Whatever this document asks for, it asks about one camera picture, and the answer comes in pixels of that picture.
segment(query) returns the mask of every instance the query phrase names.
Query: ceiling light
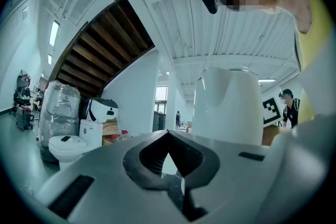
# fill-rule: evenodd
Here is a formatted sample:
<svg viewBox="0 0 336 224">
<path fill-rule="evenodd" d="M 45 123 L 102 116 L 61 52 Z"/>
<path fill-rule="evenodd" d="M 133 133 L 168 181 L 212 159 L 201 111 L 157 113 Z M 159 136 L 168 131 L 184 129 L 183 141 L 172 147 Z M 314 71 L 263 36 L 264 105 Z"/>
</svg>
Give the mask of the ceiling light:
<svg viewBox="0 0 336 224">
<path fill-rule="evenodd" d="M 49 44 L 52 45 L 52 46 L 54 46 L 55 45 L 57 31 L 58 31 L 58 27 L 59 27 L 59 23 L 54 20 L 54 22 L 52 24 L 53 25 L 51 27 Z"/>
<path fill-rule="evenodd" d="M 51 60 L 52 60 L 52 56 L 50 54 L 48 54 L 48 64 L 51 64 Z"/>
<path fill-rule="evenodd" d="M 259 82 L 275 82 L 275 79 L 259 79 Z"/>
</svg>

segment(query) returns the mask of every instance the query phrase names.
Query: plastic wrap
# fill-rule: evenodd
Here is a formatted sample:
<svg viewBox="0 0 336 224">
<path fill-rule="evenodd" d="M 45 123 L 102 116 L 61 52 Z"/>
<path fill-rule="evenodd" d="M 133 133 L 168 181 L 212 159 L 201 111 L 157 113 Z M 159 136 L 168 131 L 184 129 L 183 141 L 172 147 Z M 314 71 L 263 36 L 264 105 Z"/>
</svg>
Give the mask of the plastic wrap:
<svg viewBox="0 0 336 224">
<path fill-rule="evenodd" d="M 39 142 L 48 146 L 57 135 L 79 135 L 79 91 L 59 81 L 52 81 L 44 94 L 38 126 Z"/>
</svg>

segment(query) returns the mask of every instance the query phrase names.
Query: wooden staircase underside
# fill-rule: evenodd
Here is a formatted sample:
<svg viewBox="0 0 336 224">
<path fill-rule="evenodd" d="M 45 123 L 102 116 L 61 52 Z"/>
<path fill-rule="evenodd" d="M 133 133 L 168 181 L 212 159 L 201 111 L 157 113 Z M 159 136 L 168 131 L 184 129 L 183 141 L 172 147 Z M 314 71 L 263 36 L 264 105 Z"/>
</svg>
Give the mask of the wooden staircase underside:
<svg viewBox="0 0 336 224">
<path fill-rule="evenodd" d="M 100 96 L 110 81 L 154 47 L 128 0 L 117 0 L 79 30 L 49 81 L 76 87 L 85 98 Z"/>
</svg>

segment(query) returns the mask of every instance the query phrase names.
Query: white appliance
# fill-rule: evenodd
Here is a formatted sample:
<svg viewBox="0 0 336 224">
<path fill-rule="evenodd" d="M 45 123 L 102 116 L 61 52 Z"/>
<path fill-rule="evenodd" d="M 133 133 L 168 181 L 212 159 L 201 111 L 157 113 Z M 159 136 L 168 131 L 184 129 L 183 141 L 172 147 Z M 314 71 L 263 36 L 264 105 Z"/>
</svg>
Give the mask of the white appliance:
<svg viewBox="0 0 336 224">
<path fill-rule="evenodd" d="M 257 76 L 248 69 L 209 68 L 196 84 L 193 134 L 261 145 L 263 113 Z"/>
<path fill-rule="evenodd" d="M 80 122 L 79 136 L 61 135 L 49 140 L 49 150 L 58 159 L 61 170 L 65 169 L 84 153 L 101 147 L 103 122 L 118 116 L 118 106 L 112 100 L 92 98 L 87 108 L 87 119 Z"/>
</svg>

